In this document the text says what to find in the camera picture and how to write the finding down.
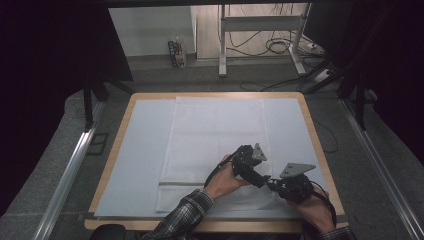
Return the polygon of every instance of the hand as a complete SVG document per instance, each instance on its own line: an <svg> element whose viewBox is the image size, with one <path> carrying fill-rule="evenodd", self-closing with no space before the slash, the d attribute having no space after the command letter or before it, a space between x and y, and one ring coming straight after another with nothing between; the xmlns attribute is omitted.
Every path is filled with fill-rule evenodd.
<svg viewBox="0 0 424 240"><path fill-rule="evenodd" d="M221 160L224 161L228 155L225 155ZM249 185L250 183L244 179L237 179L233 174L232 163L227 163L212 177L209 184L203 189L214 200L228 195L242 186Z"/></svg>
<svg viewBox="0 0 424 240"><path fill-rule="evenodd" d="M314 186L314 191L325 196L324 192ZM312 224L320 233L336 229L331 218L331 212L321 199L311 196L302 203L287 201L288 205L295 208L307 222Z"/></svg>

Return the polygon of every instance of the white cloth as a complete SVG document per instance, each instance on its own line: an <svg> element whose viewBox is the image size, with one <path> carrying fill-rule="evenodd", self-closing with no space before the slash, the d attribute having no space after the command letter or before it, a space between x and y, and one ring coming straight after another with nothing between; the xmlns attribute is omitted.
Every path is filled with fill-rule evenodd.
<svg viewBox="0 0 424 240"><path fill-rule="evenodd" d="M170 212L179 200L202 188L225 154L259 143L268 160L255 167L271 174L272 156L261 99L177 98L159 180L157 211ZM246 186L219 199L211 211L260 209L270 201L266 187Z"/></svg>

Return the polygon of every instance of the person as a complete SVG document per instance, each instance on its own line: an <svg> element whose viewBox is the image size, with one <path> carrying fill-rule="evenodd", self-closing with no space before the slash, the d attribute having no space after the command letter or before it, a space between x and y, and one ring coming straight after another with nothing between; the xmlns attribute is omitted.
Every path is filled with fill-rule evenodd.
<svg viewBox="0 0 424 240"><path fill-rule="evenodd" d="M249 185L249 182L235 178L231 163L227 163L213 176L205 188L197 189L182 198L178 206L152 232L145 234L142 239L193 239L191 237L193 230L202 221L214 201L246 185ZM315 187L315 191L324 194L318 187ZM321 199L311 196L302 203L290 201L287 201L287 203L295 208L306 222L318 230L318 233L316 236L312 236L312 239L356 239L349 227L336 229L331 213Z"/></svg>

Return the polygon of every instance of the plaid sleeve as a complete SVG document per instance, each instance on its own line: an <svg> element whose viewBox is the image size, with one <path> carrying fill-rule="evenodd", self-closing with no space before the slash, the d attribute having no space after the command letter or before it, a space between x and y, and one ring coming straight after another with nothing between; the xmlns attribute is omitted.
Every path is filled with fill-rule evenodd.
<svg viewBox="0 0 424 240"><path fill-rule="evenodd" d="M202 221L213 199L195 190L181 199L178 206L159 225L142 239L190 239L192 230Z"/></svg>
<svg viewBox="0 0 424 240"><path fill-rule="evenodd" d="M356 236L349 227L336 229L328 233L318 234L320 240L355 240Z"/></svg>

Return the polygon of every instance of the wall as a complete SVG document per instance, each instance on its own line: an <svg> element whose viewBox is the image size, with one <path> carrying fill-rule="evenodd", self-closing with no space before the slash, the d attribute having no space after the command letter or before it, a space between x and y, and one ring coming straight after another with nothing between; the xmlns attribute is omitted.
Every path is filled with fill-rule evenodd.
<svg viewBox="0 0 424 240"><path fill-rule="evenodd" d="M128 56L169 54L167 42L181 36L187 53L195 49L195 17L190 6L109 9Z"/></svg>

